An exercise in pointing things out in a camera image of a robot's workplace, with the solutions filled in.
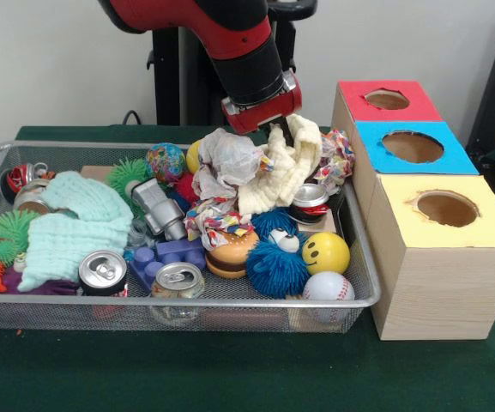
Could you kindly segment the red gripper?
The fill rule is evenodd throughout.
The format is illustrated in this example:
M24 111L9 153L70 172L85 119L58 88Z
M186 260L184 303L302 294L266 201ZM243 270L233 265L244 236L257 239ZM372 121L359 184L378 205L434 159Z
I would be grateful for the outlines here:
M300 88L294 88L254 106L237 106L226 97L223 100L223 113L228 123L239 134L250 133L269 122L269 133L281 127L286 145L292 147L293 136L286 116L296 112L301 106L302 93ZM277 118L279 123L272 122Z

